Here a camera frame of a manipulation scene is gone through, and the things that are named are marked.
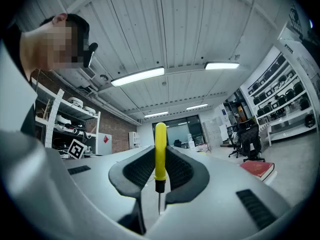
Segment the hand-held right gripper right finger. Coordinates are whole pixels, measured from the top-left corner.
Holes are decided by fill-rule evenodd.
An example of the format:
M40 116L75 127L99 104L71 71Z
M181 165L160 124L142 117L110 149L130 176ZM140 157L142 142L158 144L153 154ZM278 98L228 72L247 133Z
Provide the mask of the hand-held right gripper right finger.
M166 206L191 202L210 181L209 171L204 164L171 146L166 147L165 169L170 181L170 192L165 197Z

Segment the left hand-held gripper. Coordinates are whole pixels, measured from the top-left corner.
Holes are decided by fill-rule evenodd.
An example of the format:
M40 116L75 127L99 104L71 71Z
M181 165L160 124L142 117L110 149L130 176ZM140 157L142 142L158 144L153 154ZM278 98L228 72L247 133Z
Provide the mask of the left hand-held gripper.
M87 150L87 146L77 139L73 139L68 150L67 154L70 158L81 159L84 155L84 152Z

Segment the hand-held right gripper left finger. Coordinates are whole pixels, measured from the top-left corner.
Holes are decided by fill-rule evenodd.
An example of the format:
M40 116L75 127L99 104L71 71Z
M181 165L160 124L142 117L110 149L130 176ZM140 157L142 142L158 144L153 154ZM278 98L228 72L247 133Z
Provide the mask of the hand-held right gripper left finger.
M142 211L142 190L155 169L155 147L148 148L114 164L108 179L117 192L135 199L133 209L124 215L118 223L125 228L139 234L146 233Z

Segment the yellow handle screwdriver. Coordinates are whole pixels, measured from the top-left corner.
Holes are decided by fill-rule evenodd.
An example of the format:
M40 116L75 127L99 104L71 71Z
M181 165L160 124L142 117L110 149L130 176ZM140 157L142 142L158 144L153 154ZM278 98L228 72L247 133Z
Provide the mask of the yellow handle screwdriver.
M158 193L158 213L161 213L161 194L165 192L167 126L159 122L155 126L155 191Z

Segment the white refrigerator red label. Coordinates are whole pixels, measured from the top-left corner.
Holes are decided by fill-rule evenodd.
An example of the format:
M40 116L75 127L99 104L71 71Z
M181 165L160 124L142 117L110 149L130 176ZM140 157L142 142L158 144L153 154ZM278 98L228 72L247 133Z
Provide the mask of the white refrigerator red label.
M112 135L101 132L98 133L96 153L102 156L112 154Z

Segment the white small cabinet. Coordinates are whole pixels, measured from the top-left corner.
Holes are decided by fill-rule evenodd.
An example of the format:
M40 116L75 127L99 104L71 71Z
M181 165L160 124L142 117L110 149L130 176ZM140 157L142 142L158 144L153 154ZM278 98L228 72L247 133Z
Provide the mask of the white small cabinet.
M137 132L131 131L128 133L129 137L129 148L134 149L140 146L140 137Z

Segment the grey locker cabinet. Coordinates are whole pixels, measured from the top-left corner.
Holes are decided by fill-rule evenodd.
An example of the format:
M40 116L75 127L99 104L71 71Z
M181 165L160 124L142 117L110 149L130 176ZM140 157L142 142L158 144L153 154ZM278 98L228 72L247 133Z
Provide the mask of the grey locker cabinet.
M217 119L211 119L203 122L203 129L208 143L209 149L214 150L220 148L223 144L220 126L217 122Z

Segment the dark glass window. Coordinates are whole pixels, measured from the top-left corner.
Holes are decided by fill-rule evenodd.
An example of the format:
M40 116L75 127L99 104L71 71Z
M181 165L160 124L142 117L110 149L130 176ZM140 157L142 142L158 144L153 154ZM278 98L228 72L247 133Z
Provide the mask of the dark glass window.
M166 141L169 146L189 148L189 141L193 141L195 147L206 143L198 115L167 120L163 123L166 125Z

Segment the red hardcover book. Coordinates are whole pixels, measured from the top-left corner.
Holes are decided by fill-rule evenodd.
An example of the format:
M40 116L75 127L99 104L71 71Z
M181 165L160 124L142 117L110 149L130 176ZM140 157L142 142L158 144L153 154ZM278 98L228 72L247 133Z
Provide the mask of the red hardcover book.
M240 165L241 168L254 175L261 181L265 181L275 170L272 162L247 160Z

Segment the black office chair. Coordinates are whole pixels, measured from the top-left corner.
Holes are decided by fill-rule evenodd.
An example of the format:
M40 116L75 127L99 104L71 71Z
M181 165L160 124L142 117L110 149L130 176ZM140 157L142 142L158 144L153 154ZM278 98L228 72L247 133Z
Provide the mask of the black office chair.
M238 158L240 154L246 157L243 162L265 162L266 160L261 157L262 145L260 139L259 125L257 123L254 123L251 119L239 123L237 131L230 136L230 141L235 151L229 154L228 157L236 154L236 158Z

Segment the long ceiling light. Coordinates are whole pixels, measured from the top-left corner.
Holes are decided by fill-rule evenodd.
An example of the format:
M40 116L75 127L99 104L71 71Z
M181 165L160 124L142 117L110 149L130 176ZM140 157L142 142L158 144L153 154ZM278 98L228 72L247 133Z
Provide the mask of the long ceiling light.
M123 77L119 77L117 79L113 79L110 83L114 87L120 87L123 85L127 85L130 83L138 82L141 80L163 76L165 74L165 68L164 67L157 67L157 68L151 68L148 70L140 71L133 74L128 74Z
M207 62L204 66L205 70L224 70L224 69L237 69L239 63L236 62Z
M195 109L200 109L200 108L204 108L204 107L207 107L208 106L208 103L204 103L204 104L200 104L200 105L195 105L195 106L190 106L190 107L187 107L186 110L189 111L189 110L195 110Z
M163 116L163 115L167 115L168 111L162 111L162 112L158 112L158 113L152 113L152 114L147 114L144 117L145 118L152 118L152 117L158 117L158 116Z

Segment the white ceiling air conditioner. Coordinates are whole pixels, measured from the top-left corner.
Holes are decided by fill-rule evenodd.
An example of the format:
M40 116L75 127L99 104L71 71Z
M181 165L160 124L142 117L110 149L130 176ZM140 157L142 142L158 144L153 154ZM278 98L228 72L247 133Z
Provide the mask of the white ceiling air conditioner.
M96 73L90 67L84 67L81 65L79 70L80 73L88 80L92 80L96 76Z

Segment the black metal rack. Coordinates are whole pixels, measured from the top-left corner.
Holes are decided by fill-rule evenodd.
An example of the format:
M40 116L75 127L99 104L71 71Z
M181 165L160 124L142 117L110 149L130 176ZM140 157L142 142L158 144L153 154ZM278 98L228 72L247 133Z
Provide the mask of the black metal rack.
M239 88L224 101L223 105L230 122L230 126L227 126L226 129L228 136L231 137L234 132L238 131L238 124L249 120L252 113Z

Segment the person's black white shirt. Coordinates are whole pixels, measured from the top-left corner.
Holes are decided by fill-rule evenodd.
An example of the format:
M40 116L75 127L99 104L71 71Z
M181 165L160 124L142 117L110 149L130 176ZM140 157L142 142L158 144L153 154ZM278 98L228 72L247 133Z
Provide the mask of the person's black white shirt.
M22 32L14 23L0 41L0 130L35 136L36 92L20 60Z

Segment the group of black round devices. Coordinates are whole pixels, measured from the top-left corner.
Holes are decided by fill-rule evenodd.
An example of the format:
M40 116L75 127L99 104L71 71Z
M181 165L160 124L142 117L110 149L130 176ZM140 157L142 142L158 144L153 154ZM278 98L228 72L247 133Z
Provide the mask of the group of black round devices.
M247 88L247 98L260 126L283 123L307 114L316 116L301 76L282 53Z

